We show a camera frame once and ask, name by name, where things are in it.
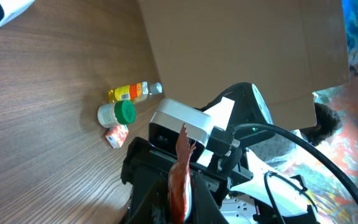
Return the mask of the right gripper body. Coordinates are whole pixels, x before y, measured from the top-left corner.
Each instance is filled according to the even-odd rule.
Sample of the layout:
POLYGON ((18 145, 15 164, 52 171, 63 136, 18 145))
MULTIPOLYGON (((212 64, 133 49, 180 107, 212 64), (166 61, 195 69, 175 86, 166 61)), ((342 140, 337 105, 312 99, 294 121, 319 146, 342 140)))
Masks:
POLYGON ((132 184, 126 223, 227 223, 223 200, 240 169, 244 151, 236 148, 216 172, 190 162, 195 142, 174 140, 170 156, 136 137, 127 150, 121 171, 123 183, 132 184))

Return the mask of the red white tube package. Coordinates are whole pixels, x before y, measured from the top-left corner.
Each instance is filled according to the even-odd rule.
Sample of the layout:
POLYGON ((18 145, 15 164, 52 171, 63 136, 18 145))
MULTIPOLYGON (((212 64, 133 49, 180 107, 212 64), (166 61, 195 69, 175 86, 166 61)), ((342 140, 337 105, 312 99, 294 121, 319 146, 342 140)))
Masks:
POLYGON ((168 173, 168 199, 172 223, 184 223, 191 213, 190 158, 196 149, 190 144, 185 124, 175 146, 177 160, 168 173))

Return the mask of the pink Kleenex tissue pack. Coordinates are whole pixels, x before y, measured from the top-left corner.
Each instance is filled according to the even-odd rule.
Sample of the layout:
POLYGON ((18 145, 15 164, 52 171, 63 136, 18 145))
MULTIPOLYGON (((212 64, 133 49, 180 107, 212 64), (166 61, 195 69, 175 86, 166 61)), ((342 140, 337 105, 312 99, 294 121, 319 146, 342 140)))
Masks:
POLYGON ((129 130, 126 125, 119 125, 110 128, 105 135, 106 140, 110 143, 113 149, 119 149, 124 144, 129 130))

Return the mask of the Knorr jar green lid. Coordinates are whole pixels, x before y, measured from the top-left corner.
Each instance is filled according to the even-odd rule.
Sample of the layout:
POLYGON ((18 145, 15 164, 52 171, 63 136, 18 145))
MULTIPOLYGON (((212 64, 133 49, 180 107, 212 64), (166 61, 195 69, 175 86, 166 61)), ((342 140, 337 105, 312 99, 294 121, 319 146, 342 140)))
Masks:
POLYGON ((129 100, 105 104, 99 107, 97 118, 105 128, 131 124, 136 119, 135 106, 129 100))

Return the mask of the yellow oil bottle silver cap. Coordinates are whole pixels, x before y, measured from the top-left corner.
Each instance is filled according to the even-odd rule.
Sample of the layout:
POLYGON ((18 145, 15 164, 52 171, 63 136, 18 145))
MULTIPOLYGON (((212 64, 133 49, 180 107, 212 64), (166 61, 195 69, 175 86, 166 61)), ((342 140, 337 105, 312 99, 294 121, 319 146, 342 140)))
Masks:
POLYGON ((129 100, 134 104, 145 101, 154 95, 163 93, 162 84, 157 82, 149 84, 148 82, 125 85, 108 91, 108 102, 129 100))

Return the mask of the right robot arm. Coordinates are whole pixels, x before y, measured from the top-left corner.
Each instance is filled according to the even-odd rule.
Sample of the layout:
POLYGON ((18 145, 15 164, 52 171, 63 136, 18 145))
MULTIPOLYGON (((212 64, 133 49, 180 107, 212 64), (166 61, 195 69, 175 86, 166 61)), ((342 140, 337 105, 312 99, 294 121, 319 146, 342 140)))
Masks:
POLYGON ((135 138, 121 180, 126 223, 317 223, 300 175, 283 173, 306 144, 278 130, 259 90, 238 83, 203 108, 160 102, 135 138))

